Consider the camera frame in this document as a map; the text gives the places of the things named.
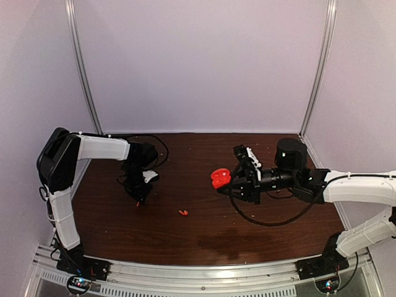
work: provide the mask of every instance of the ventilation grille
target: ventilation grille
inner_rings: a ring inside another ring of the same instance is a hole
[[[100,294],[102,296],[109,296],[109,297],[175,297],[178,295],[169,294],[163,295],[159,294],[147,294],[147,293],[139,293],[136,290],[128,290],[122,288],[114,288],[111,286],[103,286],[101,287]],[[224,295],[224,294],[208,294],[206,296],[216,296],[216,297],[296,297],[296,289],[294,286],[288,286],[284,288],[277,288],[271,290],[264,290],[252,294],[239,294],[239,295]]]
[[[61,285],[66,285],[67,282],[67,278],[64,275],[49,270],[44,270],[41,278],[49,282],[58,283]]]
[[[43,269],[41,279],[47,280],[59,285],[65,285],[67,282],[67,275],[57,273],[52,270]],[[128,288],[120,288],[110,283],[101,283],[96,288],[90,290],[91,294],[96,294],[105,297],[185,297],[185,296],[202,296],[202,294],[172,294],[172,293],[147,293],[146,291],[138,291]],[[210,294],[206,293],[205,297],[297,297],[296,288],[292,286],[284,286],[283,288],[268,289],[256,292],[249,292],[248,294]]]

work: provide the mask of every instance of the white wall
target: white wall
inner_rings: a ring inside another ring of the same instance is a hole
[[[55,127],[93,131],[63,0],[1,0],[0,103],[0,295],[20,296],[51,229],[37,156]]]
[[[327,0],[76,1],[106,132],[298,132]]]
[[[337,4],[334,39],[307,132],[318,159],[341,171],[396,169],[396,2]],[[352,226],[383,206],[343,203]],[[370,250],[386,296],[396,292],[396,241]]]

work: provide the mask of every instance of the white arm segment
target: white arm segment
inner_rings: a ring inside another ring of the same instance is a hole
[[[376,174],[396,176],[396,171]],[[332,170],[327,173],[325,181],[345,175],[348,176],[348,173]],[[323,196],[325,202],[331,203],[337,201],[371,202],[396,207],[396,178],[363,176],[342,178],[332,181],[325,189]]]
[[[114,159],[125,160],[129,153],[129,143],[124,139],[92,137],[79,135],[81,138],[78,160]],[[48,197],[54,215],[59,239],[66,250],[80,244],[80,236],[75,228],[71,189],[57,191]]]
[[[79,135],[81,138],[78,160],[113,159],[125,160],[129,153],[129,143],[124,139]]]
[[[65,249],[70,250],[80,244],[80,236],[75,228],[71,188],[49,194],[56,230]]]
[[[355,176],[332,181],[324,191],[325,202],[353,201],[372,202],[396,207],[396,171],[376,173],[381,177]],[[325,181],[350,173],[331,171]],[[337,240],[337,252],[343,257],[379,241],[396,236],[396,226],[389,221],[392,208],[387,207],[374,218],[348,231],[344,231]]]
[[[344,231],[338,237],[336,251],[343,257],[349,257],[362,248],[396,236],[396,226],[389,221],[391,215],[392,208],[387,207],[374,218],[356,228]]]

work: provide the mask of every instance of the small red piece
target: small red piece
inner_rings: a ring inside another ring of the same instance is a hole
[[[229,184],[231,181],[231,172],[226,168],[220,168],[218,170],[213,171],[210,175],[212,179],[212,185],[215,189],[218,189],[226,184]]]
[[[181,215],[184,215],[184,216],[188,215],[188,211],[187,210],[184,210],[183,212],[181,210],[179,210],[179,213]]]

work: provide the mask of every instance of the black cable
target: black cable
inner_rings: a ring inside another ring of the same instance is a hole
[[[247,215],[244,214],[244,212],[238,207],[238,205],[236,204],[235,200],[234,200],[234,195],[232,193],[232,186],[233,186],[233,180],[236,177],[236,174],[238,173],[238,170],[242,167],[242,165],[246,162],[247,159],[243,159],[241,160],[238,165],[236,166],[236,168],[234,169],[234,171],[231,174],[231,181],[228,184],[228,197],[230,198],[231,204],[234,207],[234,209],[236,210],[236,212],[238,212],[245,220],[256,224],[256,225],[260,225],[260,226],[266,226],[266,227],[275,227],[275,226],[283,226],[283,225],[287,225],[299,218],[301,218],[308,210],[311,209],[311,207],[322,197],[324,190],[326,189],[326,187],[332,183],[333,181],[336,181],[338,179],[343,179],[343,178],[349,178],[349,177],[378,177],[378,178],[395,178],[395,176],[389,176],[389,175],[383,175],[383,174],[350,174],[350,175],[342,175],[342,176],[337,176],[336,178],[331,179],[330,181],[327,182],[326,185],[324,185],[322,187],[322,189],[317,193],[317,195],[315,196],[315,198],[312,200],[312,202],[305,207],[302,211],[300,211],[300,213],[298,213],[297,215],[295,215],[292,218],[289,218],[285,221],[282,222],[276,222],[276,223],[266,223],[266,222],[260,222],[257,220],[254,220],[250,217],[248,217]]]
[[[48,197],[48,191],[44,186],[38,188],[38,192],[40,193],[40,197],[44,202],[47,202],[46,198]]]
[[[348,280],[341,288],[339,288],[339,289],[336,290],[337,293],[338,293],[339,291],[341,291],[341,290],[344,290],[345,287],[346,287],[347,285],[350,284],[350,282],[353,280],[353,277],[354,277],[355,274],[356,274],[356,271],[358,270],[358,266],[359,266],[359,255],[358,255],[357,252],[355,253],[355,255],[356,255],[356,265],[355,265],[355,269],[353,270],[353,273],[352,273],[351,277],[349,278],[349,280]]]
[[[58,248],[54,249],[54,250],[51,252],[51,254],[49,255],[49,257],[51,258],[52,261],[59,262],[59,260],[56,260],[56,259],[53,258],[53,255],[54,255],[54,253],[55,253],[57,250],[58,250]]]
[[[159,141],[159,143],[162,144],[162,146],[165,148],[165,151],[166,151],[165,158],[160,163],[158,163],[158,159],[156,159],[155,164],[152,167],[147,168],[148,170],[153,170],[155,168],[158,168],[159,166],[161,166],[168,160],[168,157],[169,157],[168,146],[164,143],[164,141],[161,140],[161,138],[159,138],[158,136],[156,136],[154,134],[121,134],[121,135],[117,135],[117,136],[120,138],[139,137],[139,136],[151,137],[151,138],[156,139],[157,141]]]

